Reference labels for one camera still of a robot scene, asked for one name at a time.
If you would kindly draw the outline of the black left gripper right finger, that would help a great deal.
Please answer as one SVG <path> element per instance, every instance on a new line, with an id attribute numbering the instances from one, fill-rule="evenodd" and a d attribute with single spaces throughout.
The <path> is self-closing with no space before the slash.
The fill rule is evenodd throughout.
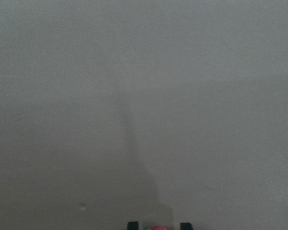
<path id="1" fill-rule="evenodd" d="M 181 222 L 180 223 L 180 230 L 193 230 L 193 226 L 189 222 Z"/>

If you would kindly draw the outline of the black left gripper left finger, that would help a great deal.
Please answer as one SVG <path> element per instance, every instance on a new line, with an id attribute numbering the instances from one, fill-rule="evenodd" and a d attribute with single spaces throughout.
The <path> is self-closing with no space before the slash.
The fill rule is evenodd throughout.
<path id="1" fill-rule="evenodd" d="M 138 221 L 128 222 L 127 230 L 139 230 L 139 222 Z"/>

